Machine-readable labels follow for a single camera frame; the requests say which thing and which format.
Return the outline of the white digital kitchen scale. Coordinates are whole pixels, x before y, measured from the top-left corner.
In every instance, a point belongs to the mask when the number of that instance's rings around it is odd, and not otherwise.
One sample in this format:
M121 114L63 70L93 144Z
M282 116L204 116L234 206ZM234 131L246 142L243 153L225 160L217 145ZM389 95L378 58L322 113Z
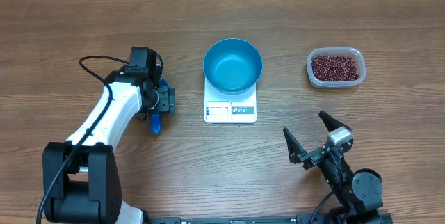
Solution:
M257 121L256 86L229 95L216 90L207 79L204 84L204 121L211 124L253 124Z

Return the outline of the red adzuki beans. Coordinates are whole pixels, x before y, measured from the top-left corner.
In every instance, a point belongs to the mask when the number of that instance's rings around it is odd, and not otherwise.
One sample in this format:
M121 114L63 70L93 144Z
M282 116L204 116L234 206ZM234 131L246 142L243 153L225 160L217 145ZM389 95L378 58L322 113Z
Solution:
M354 81L359 78L357 65L352 57L319 55L311 60L314 76L320 81Z

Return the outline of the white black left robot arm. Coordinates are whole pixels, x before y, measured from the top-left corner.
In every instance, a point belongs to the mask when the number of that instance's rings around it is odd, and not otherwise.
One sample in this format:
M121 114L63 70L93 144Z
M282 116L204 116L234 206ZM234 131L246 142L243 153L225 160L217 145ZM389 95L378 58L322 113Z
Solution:
M132 47L122 64L100 79L102 96L85 122L66 141L45 147L36 223L150 223L144 209L122 198L115 150L135 115L158 134L161 116L175 112L175 90L163 79L163 60L153 49Z

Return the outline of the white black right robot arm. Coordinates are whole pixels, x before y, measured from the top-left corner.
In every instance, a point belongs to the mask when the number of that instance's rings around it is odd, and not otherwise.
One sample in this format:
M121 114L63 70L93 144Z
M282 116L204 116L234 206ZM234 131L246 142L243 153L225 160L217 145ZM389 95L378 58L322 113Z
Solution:
M376 171L364 168L353 172L345 153L353 146L352 129L320 111L327 140L321 147L308 152L285 127L283 134L288 147L289 161L301 163L305 170L317 167L331 191L311 214L298 214L300 223L391 223L380 213L383 206L382 178Z

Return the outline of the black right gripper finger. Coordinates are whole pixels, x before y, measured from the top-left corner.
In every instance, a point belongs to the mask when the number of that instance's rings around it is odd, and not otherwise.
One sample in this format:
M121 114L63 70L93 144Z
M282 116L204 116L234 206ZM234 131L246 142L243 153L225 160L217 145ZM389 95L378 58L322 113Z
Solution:
M301 163L301 158L307 154L307 151L286 127L283 128L283 134L288 147L289 161L291 163Z
M323 121L326 129L329 132L334 131L340 127L345 127L348 131L351 131L351 128L348 125L336 120L335 118L333 118L331 115L329 115L325 111L320 111L318 116Z

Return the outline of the blue plastic measuring scoop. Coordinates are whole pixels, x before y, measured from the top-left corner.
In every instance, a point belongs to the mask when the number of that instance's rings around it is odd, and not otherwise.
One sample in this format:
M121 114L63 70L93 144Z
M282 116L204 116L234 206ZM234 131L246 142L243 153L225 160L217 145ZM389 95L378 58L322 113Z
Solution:
M168 86L168 82L165 79L162 79L160 81L160 87L161 86ZM151 114L151 130L158 134L161 131L161 114L152 113Z

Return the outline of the teal blue bowl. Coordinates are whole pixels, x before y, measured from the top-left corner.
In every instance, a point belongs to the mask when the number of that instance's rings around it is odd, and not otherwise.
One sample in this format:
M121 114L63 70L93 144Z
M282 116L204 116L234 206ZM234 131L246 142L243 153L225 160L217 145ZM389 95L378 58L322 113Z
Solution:
M258 49L239 38L214 43L203 59L203 73L218 91L237 95L253 87L261 78L264 62Z

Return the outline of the clear plastic bean container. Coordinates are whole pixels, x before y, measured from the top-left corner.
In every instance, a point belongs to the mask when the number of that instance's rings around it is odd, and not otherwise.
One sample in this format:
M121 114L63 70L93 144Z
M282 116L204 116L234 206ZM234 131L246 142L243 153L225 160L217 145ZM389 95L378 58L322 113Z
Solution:
M352 47L315 49L306 65L309 82L315 88L350 88L366 77L364 57Z

